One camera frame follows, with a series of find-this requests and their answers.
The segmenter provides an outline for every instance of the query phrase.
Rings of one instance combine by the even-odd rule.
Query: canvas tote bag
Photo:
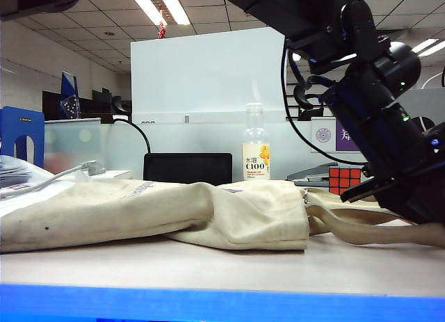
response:
[[[81,182],[3,216],[0,252],[160,234],[221,249],[304,250],[310,234],[325,232],[353,244],[414,242],[445,247],[441,224],[378,225],[397,218],[377,202],[342,203],[337,195],[288,181],[221,186]]]

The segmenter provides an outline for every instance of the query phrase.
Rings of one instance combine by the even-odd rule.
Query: blue book stand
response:
[[[0,110],[0,154],[14,156],[27,161],[26,137],[34,142],[33,163],[43,168],[45,146],[45,117],[43,113],[5,106]]]

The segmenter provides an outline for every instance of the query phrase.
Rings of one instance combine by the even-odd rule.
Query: charging cable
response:
[[[74,172],[77,170],[83,170],[83,169],[88,169],[88,176],[94,176],[94,175],[102,174],[105,172],[105,168],[99,162],[94,161],[94,160],[87,161],[87,162],[81,163],[77,167],[62,171],[62,172],[58,173],[57,175],[54,175],[53,177],[47,179],[46,181],[40,182],[39,184],[37,184],[35,186],[30,186],[28,188],[21,188],[20,190],[2,193],[1,197],[6,198],[6,197],[18,196],[18,195],[23,195],[23,194],[31,192],[31,191],[40,190],[41,188],[44,188],[44,187],[50,185],[50,183],[52,181],[54,181],[62,176],[65,176],[67,174],[70,174],[71,172]]]

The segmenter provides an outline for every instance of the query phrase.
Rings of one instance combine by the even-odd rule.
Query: white cable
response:
[[[428,80],[425,81],[425,83],[423,84],[423,86],[421,87],[421,89],[425,89],[426,84],[431,81],[432,79],[434,79],[435,77],[438,77],[439,75],[442,75],[442,72],[440,72],[439,74],[436,74],[433,77],[430,77]]]
[[[6,197],[18,196],[18,195],[23,195],[23,194],[31,192],[31,191],[40,190],[41,188],[48,186],[55,179],[58,179],[59,177],[65,176],[67,174],[70,174],[71,172],[74,172],[77,170],[82,170],[82,169],[88,169],[88,174],[90,176],[98,175],[98,174],[105,172],[105,168],[103,168],[101,165],[99,165],[96,161],[83,162],[79,166],[62,171],[62,172],[58,173],[57,175],[54,175],[53,177],[47,179],[46,181],[40,182],[39,184],[37,184],[35,186],[30,186],[28,188],[21,188],[20,190],[2,193],[1,197],[6,198]]]
[[[425,123],[423,122],[423,117],[420,117],[420,123],[422,124],[423,130],[426,131]]]

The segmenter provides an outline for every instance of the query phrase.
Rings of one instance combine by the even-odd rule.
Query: robotic arm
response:
[[[445,124],[422,133],[394,103],[420,75],[411,48],[377,34],[364,0],[229,1],[283,33],[286,49],[309,61],[316,76],[308,80],[323,82],[318,75],[349,65],[319,99],[360,148],[372,178],[341,199],[374,195],[381,207],[415,223],[445,224]],[[294,94],[304,108],[305,85],[299,86]]]
[[[0,0],[0,20],[67,10],[79,0]]]

